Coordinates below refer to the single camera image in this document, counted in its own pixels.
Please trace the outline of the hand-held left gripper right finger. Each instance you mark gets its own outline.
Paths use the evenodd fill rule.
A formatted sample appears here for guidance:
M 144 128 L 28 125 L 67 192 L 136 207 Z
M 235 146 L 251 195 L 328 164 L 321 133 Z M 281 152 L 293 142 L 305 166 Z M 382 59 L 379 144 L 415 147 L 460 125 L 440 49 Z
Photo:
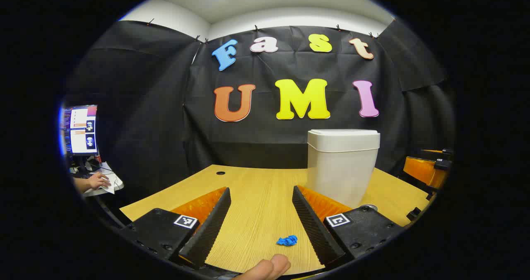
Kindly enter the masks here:
M 325 267 L 364 257 L 405 230 L 369 205 L 350 210 L 302 186 L 294 187 L 292 202 Z

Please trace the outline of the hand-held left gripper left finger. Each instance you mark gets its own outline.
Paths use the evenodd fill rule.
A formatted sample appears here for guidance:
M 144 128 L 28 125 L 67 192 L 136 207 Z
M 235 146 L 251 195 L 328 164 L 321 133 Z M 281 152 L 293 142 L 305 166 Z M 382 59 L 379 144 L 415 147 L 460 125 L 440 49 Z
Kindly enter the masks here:
M 202 268 L 231 206 L 231 192 L 221 187 L 174 210 L 153 208 L 119 234 L 155 257 Z

